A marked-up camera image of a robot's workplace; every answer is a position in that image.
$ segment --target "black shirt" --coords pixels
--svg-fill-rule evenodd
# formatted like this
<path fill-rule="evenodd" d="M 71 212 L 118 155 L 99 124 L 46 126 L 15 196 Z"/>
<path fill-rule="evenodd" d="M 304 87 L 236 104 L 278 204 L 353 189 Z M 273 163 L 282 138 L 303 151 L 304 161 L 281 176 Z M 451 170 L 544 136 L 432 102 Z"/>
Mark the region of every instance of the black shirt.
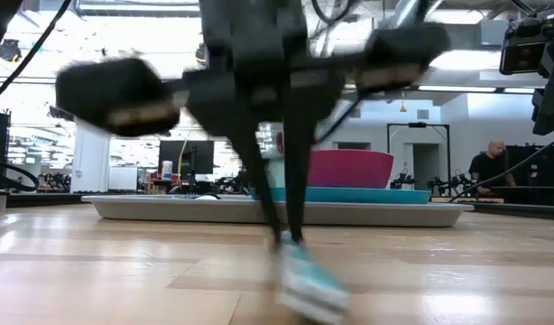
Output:
<path fill-rule="evenodd" d="M 502 172 L 505 172 L 505 164 L 503 161 L 503 157 L 490 158 L 487 156 L 487 154 L 480 153 L 472 160 L 472 164 L 469 167 L 469 172 L 470 173 L 477 172 L 479 174 L 479 181 L 485 181 L 494 176 L 497 176 Z M 506 185 L 505 178 L 502 177 L 497 181 L 484 184 L 484 187 L 489 188 L 492 186 L 504 186 L 504 185 Z"/>

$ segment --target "metal frame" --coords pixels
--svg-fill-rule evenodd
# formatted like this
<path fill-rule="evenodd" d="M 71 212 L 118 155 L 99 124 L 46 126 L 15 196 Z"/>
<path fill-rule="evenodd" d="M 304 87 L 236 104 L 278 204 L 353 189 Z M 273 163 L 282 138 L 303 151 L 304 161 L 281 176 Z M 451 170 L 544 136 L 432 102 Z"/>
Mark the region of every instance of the metal frame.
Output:
<path fill-rule="evenodd" d="M 411 127 L 411 128 L 427 128 L 428 126 L 429 127 L 443 127 L 446 129 L 446 146 L 447 146 L 447 151 L 448 151 L 448 182 L 451 182 L 451 151 L 450 151 L 450 146 L 451 146 L 451 141 L 449 139 L 449 125 L 448 124 L 423 124 L 425 125 L 424 127 L 420 127 L 420 126 L 413 126 L 413 125 L 418 125 L 416 123 L 388 123 L 387 124 L 387 128 L 386 128 L 386 137 L 387 137 L 387 148 L 386 148 L 386 151 L 387 153 L 391 153 L 391 144 L 392 144 L 392 138 L 391 138 L 391 128 L 392 126 L 407 126 L 407 127 Z"/>

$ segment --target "floor board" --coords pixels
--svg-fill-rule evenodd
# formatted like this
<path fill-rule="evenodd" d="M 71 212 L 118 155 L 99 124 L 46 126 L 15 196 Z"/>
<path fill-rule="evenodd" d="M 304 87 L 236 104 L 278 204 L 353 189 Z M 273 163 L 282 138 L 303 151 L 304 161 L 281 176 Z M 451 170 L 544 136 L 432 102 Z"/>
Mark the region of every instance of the floor board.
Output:
<path fill-rule="evenodd" d="M 554 324 L 554 221 L 308 227 L 352 293 L 346 324 Z M 110 221 L 92 206 L 0 213 L 0 325 L 273 325 L 267 229 Z"/>

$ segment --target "window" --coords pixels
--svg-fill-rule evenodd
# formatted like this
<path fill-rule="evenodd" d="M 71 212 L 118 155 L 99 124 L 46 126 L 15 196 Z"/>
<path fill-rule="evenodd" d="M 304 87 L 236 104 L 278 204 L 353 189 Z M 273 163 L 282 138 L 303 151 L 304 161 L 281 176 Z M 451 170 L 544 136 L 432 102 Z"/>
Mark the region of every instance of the window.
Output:
<path fill-rule="evenodd" d="M 370 143 L 337 143 L 337 149 L 371 150 Z"/>

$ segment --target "person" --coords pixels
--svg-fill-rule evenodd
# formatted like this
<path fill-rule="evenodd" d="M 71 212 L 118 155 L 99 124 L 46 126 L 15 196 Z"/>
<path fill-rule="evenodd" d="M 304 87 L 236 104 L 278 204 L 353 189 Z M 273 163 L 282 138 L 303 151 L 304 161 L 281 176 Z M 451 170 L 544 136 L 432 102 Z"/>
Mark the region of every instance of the person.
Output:
<path fill-rule="evenodd" d="M 487 146 L 487 152 L 480 153 L 472 160 L 469 167 L 469 173 L 474 180 L 485 181 L 505 172 L 505 163 L 503 160 L 503 141 L 491 141 Z M 477 187 L 480 194 L 490 193 L 493 186 L 515 186 L 513 176 L 508 173 L 499 180 L 489 181 L 482 186 Z"/>

